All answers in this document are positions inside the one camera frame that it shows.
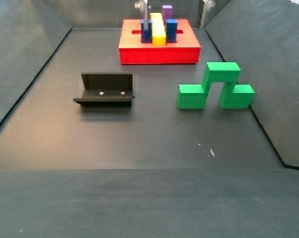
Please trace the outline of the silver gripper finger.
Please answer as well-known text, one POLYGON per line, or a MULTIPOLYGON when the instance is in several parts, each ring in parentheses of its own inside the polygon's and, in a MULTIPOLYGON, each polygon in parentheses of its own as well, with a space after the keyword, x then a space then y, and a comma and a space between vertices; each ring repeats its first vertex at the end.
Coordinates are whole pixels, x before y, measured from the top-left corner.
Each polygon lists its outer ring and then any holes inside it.
POLYGON ((142 20, 149 20, 149 0, 137 0, 134 2, 134 7, 140 10, 142 14, 142 20))

